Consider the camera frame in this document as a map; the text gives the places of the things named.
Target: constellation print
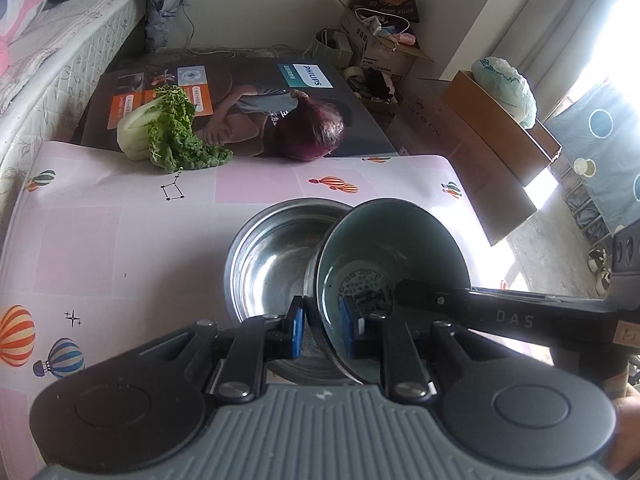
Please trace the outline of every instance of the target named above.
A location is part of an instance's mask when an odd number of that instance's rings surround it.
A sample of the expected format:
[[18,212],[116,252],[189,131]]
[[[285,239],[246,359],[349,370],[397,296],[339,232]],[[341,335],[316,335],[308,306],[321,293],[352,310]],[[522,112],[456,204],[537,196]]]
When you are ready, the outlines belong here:
[[184,198],[184,195],[180,191],[180,188],[177,184],[178,178],[180,178],[181,173],[182,170],[178,170],[178,173],[174,176],[174,181],[171,184],[160,186],[162,191],[164,192],[164,198],[166,200],[176,200],[177,198]]
[[76,311],[75,311],[75,310],[72,310],[72,311],[71,311],[71,314],[69,314],[69,311],[67,310],[67,311],[65,312],[65,317],[66,317],[69,321],[71,321],[71,328],[73,328],[74,323],[75,323],[76,325],[82,325],[82,321],[80,321],[80,318],[79,318],[79,317],[76,317]]

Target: gray ribbed panel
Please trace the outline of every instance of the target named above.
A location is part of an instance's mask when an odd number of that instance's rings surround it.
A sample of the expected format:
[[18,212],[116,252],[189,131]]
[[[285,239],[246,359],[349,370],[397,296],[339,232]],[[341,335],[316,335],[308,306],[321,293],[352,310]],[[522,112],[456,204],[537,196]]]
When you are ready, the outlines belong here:
[[[38,480],[96,480],[60,466]],[[285,386],[219,410],[180,454],[110,480],[605,480],[597,465],[540,476],[486,465],[442,433],[430,413],[386,400],[376,386]]]

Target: metal screw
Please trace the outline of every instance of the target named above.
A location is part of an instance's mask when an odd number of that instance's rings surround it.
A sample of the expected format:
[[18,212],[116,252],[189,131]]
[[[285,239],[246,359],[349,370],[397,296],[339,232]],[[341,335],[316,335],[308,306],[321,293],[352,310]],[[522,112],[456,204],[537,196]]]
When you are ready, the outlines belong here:
[[251,388],[239,381],[229,381],[228,383],[220,384],[218,392],[228,399],[242,399],[249,395]]
[[405,399],[420,399],[427,394],[427,389],[420,383],[396,384],[396,394]]

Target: shoe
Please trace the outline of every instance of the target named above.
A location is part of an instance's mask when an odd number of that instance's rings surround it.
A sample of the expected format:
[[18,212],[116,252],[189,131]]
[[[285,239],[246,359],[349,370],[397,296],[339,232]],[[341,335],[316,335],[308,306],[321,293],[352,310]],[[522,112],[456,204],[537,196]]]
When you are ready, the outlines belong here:
[[591,272],[599,272],[607,261],[607,252],[604,249],[594,249],[589,253],[587,264]]
[[609,291],[611,283],[611,269],[602,269],[596,277],[596,292],[604,296]]

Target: power cord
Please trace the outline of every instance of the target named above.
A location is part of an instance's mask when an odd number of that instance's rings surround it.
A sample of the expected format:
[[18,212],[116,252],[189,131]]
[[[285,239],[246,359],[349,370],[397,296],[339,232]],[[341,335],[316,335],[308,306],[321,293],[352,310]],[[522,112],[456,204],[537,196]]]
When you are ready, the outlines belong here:
[[285,44],[285,43],[277,43],[275,45],[270,45],[270,46],[262,46],[259,48],[235,48],[233,50],[231,49],[224,49],[224,48],[218,48],[216,50],[209,50],[206,52],[197,52],[195,50],[193,50],[191,48],[191,41],[193,40],[193,37],[196,33],[196,27],[193,24],[193,21],[191,21],[191,18],[189,17],[189,15],[187,14],[187,9],[184,8],[184,4],[180,3],[180,6],[182,7],[182,12],[184,12],[184,17],[187,18],[188,22],[191,25],[191,35],[189,36],[189,41],[187,42],[187,50],[193,54],[194,56],[206,56],[207,54],[230,54],[230,58],[232,57],[236,57],[236,55],[238,54],[238,52],[241,53],[246,53],[247,56],[251,56],[251,54],[259,52],[260,50],[270,50],[271,52],[273,52],[275,54],[275,57],[280,57],[280,54],[278,53],[278,51],[276,50],[278,47],[284,47],[284,51],[285,52],[292,52],[296,55],[297,58],[302,58],[305,57],[305,54],[308,52],[305,51],[304,54],[302,54],[302,56],[300,56],[300,51],[293,48],[292,46]]

